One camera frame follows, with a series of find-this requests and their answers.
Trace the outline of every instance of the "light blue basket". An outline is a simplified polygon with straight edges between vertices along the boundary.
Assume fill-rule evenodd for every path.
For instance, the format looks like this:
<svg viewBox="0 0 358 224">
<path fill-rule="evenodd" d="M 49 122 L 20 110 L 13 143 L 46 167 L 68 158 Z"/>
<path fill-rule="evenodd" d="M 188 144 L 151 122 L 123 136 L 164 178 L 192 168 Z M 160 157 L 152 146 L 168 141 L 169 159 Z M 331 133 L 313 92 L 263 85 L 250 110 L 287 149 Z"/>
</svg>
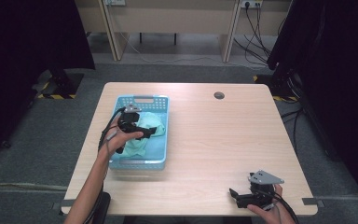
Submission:
<svg viewBox="0 0 358 224">
<path fill-rule="evenodd" d="M 167 156 L 169 97 L 163 95 L 121 95 L 117 98 L 113 112 L 128 104 L 141 108 L 142 112 L 139 113 L 141 117 L 145 112 L 151 112 L 159 116 L 165 126 L 165 134 L 148 139 L 143 156 L 121 157 L 120 154 L 115 153 L 109 161 L 109 168 L 131 170 L 164 169 Z"/>
</svg>

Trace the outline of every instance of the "power outlet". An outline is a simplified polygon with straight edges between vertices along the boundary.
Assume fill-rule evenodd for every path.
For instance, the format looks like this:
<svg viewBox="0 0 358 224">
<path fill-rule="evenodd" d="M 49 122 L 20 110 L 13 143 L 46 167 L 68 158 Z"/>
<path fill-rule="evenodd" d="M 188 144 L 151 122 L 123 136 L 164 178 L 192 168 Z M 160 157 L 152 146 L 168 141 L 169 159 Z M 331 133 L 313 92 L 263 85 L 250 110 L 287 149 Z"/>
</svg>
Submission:
<svg viewBox="0 0 358 224">
<path fill-rule="evenodd" d="M 110 7 L 124 7 L 126 6 L 126 0 L 104 0 L 107 6 Z"/>
<path fill-rule="evenodd" d="M 246 8 L 246 3 L 249 3 L 249 8 L 261 8 L 263 0 L 243 0 L 241 7 Z"/>
</svg>

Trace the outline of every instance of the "green cloth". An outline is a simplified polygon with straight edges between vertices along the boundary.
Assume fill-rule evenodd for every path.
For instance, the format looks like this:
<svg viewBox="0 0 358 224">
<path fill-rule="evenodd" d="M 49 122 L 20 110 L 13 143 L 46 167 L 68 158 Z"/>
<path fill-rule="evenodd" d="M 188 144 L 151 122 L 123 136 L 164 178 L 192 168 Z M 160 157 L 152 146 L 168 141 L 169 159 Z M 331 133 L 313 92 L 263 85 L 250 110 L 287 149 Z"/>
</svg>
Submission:
<svg viewBox="0 0 358 224">
<path fill-rule="evenodd" d="M 154 113 L 145 112 L 140 114 L 137 126 L 141 128 L 157 128 L 156 132 L 150 137 L 161 136 L 165 134 L 165 126 L 162 124 L 161 118 Z M 130 157 L 134 155 L 144 156 L 146 153 L 145 146 L 148 138 L 142 138 L 141 140 L 131 139 L 126 143 L 123 153 L 120 157 Z"/>
</svg>

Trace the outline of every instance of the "floor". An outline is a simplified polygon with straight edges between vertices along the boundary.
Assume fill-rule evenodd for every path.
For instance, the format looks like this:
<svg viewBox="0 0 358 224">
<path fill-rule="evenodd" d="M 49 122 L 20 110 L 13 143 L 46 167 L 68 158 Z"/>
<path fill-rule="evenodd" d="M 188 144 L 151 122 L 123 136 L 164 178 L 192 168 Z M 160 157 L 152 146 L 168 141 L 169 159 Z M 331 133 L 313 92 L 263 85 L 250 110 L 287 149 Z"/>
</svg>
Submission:
<svg viewBox="0 0 358 224">
<path fill-rule="evenodd" d="M 262 36 L 263 45 L 271 50 L 276 36 Z M 244 35 L 235 35 L 235 39 L 243 46 L 249 41 Z M 218 35 L 186 35 L 178 34 L 174 45 L 173 34 L 143 34 L 142 44 L 139 34 L 132 34 L 121 61 L 113 60 L 107 35 L 91 33 L 89 44 L 95 63 L 137 63 L 137 64 L 177 64 L 177 65 L 205 65 L 205 66 L 244 66 L 254 70 L 265 65 L 257 58 L 247 53 L 235 42 L 228 63 L 223 63 L 218 45 Z M 267 59 L 263 50 L 250 44 L 248 49 Z"/>
</svg>

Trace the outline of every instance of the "person's right hand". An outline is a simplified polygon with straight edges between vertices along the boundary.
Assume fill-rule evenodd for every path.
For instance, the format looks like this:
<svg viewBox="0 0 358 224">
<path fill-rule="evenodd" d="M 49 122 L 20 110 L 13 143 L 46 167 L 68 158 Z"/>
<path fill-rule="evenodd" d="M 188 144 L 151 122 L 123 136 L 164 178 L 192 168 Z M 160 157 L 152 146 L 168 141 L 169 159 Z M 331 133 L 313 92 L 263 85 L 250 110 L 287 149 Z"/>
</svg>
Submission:
<svg viewBox="0 0 358 224">
<path fill-rule="evenodd" d="M 110 129 L 107 132 L 105 138 L 109 136 L 111 133 L 116 133 L 115 136 L 108 142 L 105 142 L 101 148 L 105 147 L 108 151 L 108 158 L 111 158 L 113 154 L 116 152 L 117 149 L 120 147 L 124 147 L 126 142 L 133 139 L 133 138 L 140 138 L 144 135 L 142 132 L 135 132 L 135 133 L 124 133 L 118 128 L 117 125 L 118 118 L 115 118 L 112 123 L 110 124 Z"/>
<path fill-rule="evenodd" d="M 281 185 L 274 186 L 275 192 L 282 196 Z M 276 199 L 273 199 L 272 202 L 275 204 L 275 206 L 269 211 L 265 211 L 253 204 L 249 204 L 247 208 L 253 213 L 261 216 L 266 221 L 266 224 L 295 224 L 283 204 L 279 203 Z"/>
</svg>

